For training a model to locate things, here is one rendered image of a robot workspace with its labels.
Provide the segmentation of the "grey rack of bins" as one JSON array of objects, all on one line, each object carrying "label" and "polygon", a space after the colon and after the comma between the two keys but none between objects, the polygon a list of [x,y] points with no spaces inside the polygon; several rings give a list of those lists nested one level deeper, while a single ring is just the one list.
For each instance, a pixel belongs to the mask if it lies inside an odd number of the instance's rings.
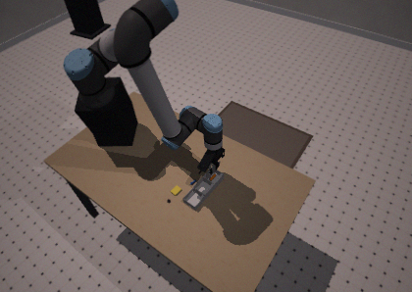
[{"label": "grey rack of bins", "polygon": [[[199,181],[193,186],[193,188],[183,197],[183,202],[186,203],[194,211],[205,201],[205,199],[213,192],[213,190],[222,182],[224,174],[216,170],[209,175],[208,170]],[[216,174],[216,176],[210,181],[209,179]]]}]

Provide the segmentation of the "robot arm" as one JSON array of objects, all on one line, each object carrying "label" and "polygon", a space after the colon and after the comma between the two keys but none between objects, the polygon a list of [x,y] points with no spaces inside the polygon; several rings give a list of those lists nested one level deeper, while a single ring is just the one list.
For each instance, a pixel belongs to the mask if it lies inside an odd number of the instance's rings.
[{"label": "robot arm", "polygon": [[178,120],[150,60],[151,39],[178,16],[175,0],[139,0],[121,15],[116,29],[105,32],[87,49],[70,52],[64,70],[82,104],[96,109],[107,105],[115,95],[114,85],[105,75],[117,64],[134,69],[128,70],[129,74],[162,130],[165,145],[177,150],[195,129],[203,133],[207,151],[197,168],[206,172],[217,154],[212,151],[223,145],[223,121],[216,114],[207,115],[192,106],[184,107]]}]

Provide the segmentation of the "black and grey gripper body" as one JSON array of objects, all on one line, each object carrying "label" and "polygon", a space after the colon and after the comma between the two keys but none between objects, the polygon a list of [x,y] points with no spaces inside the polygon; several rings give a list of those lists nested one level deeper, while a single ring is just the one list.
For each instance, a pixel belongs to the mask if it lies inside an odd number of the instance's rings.
[{"label": "black and grey gripper body", "polygon": [[[212,151],[212,150],[209,150],[209,151]],[[216,161],[218,162],[221,157],[223,158],[223,157],[225,156],[225,149],[222,148],[222,147],[221,147],[220,149],[215,150],[215,151],[212,151],[212,152],[216,152],[216,153],[217,153],[217,154],[215,155],[213,161],[211,162],[212,164],[216,164]],[[224,153],[224,155],[223,155],[223,153]]]}]

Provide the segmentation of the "yellow square pad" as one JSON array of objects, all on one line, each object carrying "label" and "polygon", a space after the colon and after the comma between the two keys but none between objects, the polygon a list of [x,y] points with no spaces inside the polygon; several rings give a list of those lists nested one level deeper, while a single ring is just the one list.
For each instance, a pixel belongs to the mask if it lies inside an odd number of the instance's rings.
[{"label": "yellow square pad", "polygon": [[180,192],[181,192],[181,188],[179,188],[178,186],[176,186],[175,188],[171,190],[171,193],[173,193],[175,196]]}]

